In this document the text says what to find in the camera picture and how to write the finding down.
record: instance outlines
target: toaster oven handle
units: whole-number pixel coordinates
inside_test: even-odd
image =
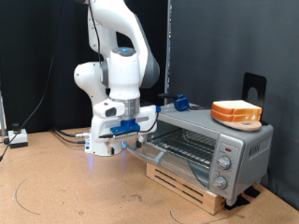
[[[145,161],[145,162],[148,162],[148,163],[151,163],[153,165],[156,165],[156,166],[159,166],[161,167],[161,161],[162,159],[164,158],[165,156],[165,152],[161,151],[159,152],[159,154],[155,157],[155,159],[151,158],[151,157],[148,157],[140,152],[138,152],[135,148],[130,148],[128,147],[127,148],[130,152],[133,153],[133,155],[137,156],[139,159]]]

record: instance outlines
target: blue object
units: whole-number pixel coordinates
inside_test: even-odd
[[[174,100],[174,105],[176,110],[178,111],[184,111],[186,109],[189,109],[190,108],[189,98],[184,97],[184,95],[181,94],[178,96],[177,100]]]
[[[159,105],[156,105],[156,112],[160,113],[161,112],[161,107]]]
[[[133,131],[128,133],[139,131],[140,126],[136,123],[136,119],[129,119],[129,120],[122,120],[121,126],[110,128],[110,130],[113,132],[113,134],[115,134],[115,136],[119,136],[121,134],[117,134],[117,133],[127,132],[131,130]]]

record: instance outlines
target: silver toaster oven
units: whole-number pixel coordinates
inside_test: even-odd
[[[148,134],[141,148],[128,150],[233,205],[266,174],[272,135],[271,125],[248,133],[218,123],[210,110],[178,112],[165,105],[157,131]]]

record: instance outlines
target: wooden platform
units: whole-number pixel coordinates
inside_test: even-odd
[[[200,189],[160,167],[147,163],[147,176],[211,215],[215,215],[224,207],[225,199],[223,197],[208,190]]]

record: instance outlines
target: toaster oven knob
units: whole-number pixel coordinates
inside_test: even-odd
[[[218,159],[218,164],[220,167],[222,167],[224,170],[227,170],[228,168],[231,167],[231,161],[227,157],[220,157]]]
[[[213,183],[213,187],[225,189],[227,185],[226,179],[223,176],[218,176]]]

